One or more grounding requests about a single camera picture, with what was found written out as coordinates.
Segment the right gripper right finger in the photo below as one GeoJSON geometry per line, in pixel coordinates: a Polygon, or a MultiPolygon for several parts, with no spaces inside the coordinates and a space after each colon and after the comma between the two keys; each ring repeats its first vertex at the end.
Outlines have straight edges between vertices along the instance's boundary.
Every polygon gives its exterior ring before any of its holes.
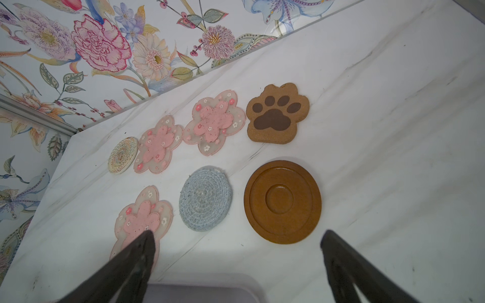
{"type": "Polygon", "coordinates": [[[337,233],[327,230],[321,240],[327,279],[335,302],[416,302],[337,233]]]}

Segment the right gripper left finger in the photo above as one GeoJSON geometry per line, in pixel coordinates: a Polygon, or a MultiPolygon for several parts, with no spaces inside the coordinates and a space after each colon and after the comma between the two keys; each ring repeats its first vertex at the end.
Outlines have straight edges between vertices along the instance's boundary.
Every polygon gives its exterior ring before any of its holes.
{"type": "Polygon", "coordinates": [[[154,265],[155,239],[143,232],[60,302],[142,302],[154,265]]]}

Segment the pink flower coaster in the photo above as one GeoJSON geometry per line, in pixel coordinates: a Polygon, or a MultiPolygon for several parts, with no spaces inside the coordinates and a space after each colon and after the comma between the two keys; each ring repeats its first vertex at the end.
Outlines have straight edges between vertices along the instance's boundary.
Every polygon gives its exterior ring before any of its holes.
{"type": "Polygon", "coordinates": [[[246,124],[246,114],[237,106],[237,93],[225,90],[217,97],[200,99],[193,107],[192,120],[183,131],[183,141],[196,145],[204,156],[216,154],[228,136],[246,124]]]}
{"type": "Polygon", "coordinates": [[[182,135],[183,127],[175,123],[173,116],[162,117],[138,140],[138,155],[133,163],[135,173],[142,174],[148,170],[153,174],[164,172],[171,162],[173,150],[183,141],[182,135]]]}
{"type": "Polygon", "coordinates": [[[159,199],[157,188],[146,187],[134,203],[120,211],[114,226],[116,243],[109,258],[117,256],[143,232],[152,231],[155,239],[156,264],[160,253],[160,240],[170,229],[173,217],[173,207],[169,202],[159,199]]]}

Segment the round wooden coaster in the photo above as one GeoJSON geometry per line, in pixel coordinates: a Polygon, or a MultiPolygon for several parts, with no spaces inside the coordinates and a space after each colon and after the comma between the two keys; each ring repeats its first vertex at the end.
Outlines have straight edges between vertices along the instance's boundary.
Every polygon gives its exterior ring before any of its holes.
{"type": "Polygon", "coordinates": [[[317,227],[322,196],[313,176],[287,160],[268,162],[252,174],[245,188],[248,222],[262,238],[295,244],[317,227]]]}

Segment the round blue woven coaster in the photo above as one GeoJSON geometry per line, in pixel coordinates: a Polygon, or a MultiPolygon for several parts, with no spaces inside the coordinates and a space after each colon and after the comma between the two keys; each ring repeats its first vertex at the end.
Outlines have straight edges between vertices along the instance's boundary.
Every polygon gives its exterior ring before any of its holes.
{"type": "Polygon", "coordinates": [[[232,203],[232,187],[223,170],[205,166],[184,183],[179,214],[192,231],[206,232],[225,219],[232,203]]]}

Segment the round beige patterned coaster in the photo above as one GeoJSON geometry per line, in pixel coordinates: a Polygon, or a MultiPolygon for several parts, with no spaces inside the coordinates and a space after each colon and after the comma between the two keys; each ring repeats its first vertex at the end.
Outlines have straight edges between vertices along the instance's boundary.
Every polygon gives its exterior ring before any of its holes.
{"type": "Polygon", "coordinates": [[[135,160],[138,153],[138,140],[127,137],[121,140],[112,150],[107,168],[111,174],[122,174],[135,160]]]}

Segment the brown paw print coaster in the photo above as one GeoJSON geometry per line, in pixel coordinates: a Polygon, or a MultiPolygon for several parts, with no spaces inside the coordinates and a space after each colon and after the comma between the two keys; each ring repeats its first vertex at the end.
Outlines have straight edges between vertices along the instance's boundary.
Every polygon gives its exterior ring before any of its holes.
{"type": "Polygon", "coordinates": [[[246,107],[250,120],[248,137],[255,142],[288,144],[295,138],[298,123],[307,117],[309,109],[309,99],[299,94],[294,83],[280,87],[267,85],[246,107]]]}

